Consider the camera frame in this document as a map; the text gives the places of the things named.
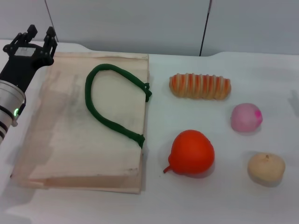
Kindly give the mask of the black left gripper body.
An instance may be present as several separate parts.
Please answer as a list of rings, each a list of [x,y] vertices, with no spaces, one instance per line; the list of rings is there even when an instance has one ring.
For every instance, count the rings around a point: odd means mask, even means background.
[[[20,47],[4,46],[3,51],[9,55],[8,62],[0,73],[0,79],[18,87],[23,93],[26,92],[36,71],[40,68],[36,64],[39,57],[36,51],[42,48],[39,46],[28,46],[33,49],[32,56],[16,56],[15,53]]]

